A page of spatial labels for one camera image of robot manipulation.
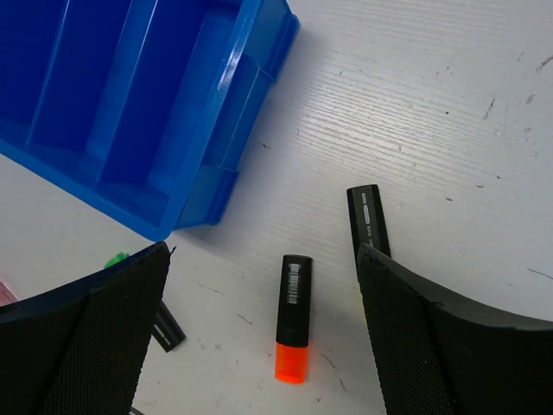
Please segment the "yellow highlighter black body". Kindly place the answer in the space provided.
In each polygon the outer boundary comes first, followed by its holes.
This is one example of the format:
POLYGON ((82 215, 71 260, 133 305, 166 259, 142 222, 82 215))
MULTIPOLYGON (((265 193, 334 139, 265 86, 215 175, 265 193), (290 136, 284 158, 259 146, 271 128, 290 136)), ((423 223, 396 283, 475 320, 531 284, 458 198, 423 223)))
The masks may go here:
POLYGON ((358 256, 363 244, 372 246, 390 257, 391 248, 378 185, 349 188, 346 198, 354 257, 358 256))

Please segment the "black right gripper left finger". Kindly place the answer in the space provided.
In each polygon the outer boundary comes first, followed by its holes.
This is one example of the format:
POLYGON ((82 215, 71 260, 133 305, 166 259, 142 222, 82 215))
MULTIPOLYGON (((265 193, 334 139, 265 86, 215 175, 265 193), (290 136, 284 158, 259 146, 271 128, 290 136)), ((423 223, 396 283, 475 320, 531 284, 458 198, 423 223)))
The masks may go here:
POLYGON ((157 242, 1 308, 3 414, 134 414, 171 250, 157 242))

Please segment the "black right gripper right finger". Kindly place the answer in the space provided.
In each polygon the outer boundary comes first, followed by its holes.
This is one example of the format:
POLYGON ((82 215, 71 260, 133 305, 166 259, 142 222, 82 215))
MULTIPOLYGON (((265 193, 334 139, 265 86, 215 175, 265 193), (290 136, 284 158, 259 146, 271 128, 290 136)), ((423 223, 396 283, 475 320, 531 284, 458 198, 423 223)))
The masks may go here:
POLYGON ((388 414, 550 414, 552 323, 464 297, 364 244, 366 324, 388 414))

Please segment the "orange highlighter black body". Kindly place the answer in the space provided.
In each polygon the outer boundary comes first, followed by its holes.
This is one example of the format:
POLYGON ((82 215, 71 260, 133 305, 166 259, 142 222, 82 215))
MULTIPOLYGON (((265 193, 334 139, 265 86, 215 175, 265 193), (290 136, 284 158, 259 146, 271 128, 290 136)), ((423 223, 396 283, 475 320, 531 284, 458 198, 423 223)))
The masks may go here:
POLYGON ((313 260, 283 256, 277 322, 275 378, 302 384, 307 378, 313 260))

